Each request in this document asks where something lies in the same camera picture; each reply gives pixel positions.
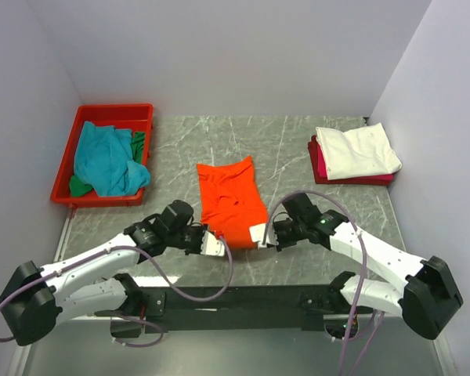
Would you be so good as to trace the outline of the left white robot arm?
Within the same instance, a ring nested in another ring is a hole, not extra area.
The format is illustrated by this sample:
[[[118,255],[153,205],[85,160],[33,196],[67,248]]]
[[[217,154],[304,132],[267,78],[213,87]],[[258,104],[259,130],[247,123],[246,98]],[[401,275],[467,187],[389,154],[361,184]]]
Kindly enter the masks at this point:
[[[153,260],[167,248],[213,256],[226,250],[208,226],[193,222],[193,208],[176,200],[80,255],[44,266],[21,264],[0,294],[10,340],[30,345],[61,323],[100,311],[135,313],[143,293],[121,270]]]

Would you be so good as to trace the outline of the orange t shirt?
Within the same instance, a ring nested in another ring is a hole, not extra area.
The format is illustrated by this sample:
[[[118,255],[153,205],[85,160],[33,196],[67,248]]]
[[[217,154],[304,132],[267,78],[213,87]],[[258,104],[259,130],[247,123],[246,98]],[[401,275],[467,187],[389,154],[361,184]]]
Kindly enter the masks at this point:
[[[267,222],[252,157],[223,166],[197,165],[201,223],[221,235],[232,250],[254,248],[250,228]]]

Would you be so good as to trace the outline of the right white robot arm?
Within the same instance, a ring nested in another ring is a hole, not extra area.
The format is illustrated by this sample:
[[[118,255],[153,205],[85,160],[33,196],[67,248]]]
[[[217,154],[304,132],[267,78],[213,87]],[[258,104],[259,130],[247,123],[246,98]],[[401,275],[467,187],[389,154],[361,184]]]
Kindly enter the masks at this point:
[[[358,262],[358,274],[343,273],[328,293],[329,306],[344,313],[364,306],[399,316],[416,334],[439,337],[463,305],[463,298],[441,258],[424,259],[406,253],[361,229],[344,208],[321,211],[308,190],[280,200],[287,219],[264,226],[262,240],[281,250],[301,240]]]

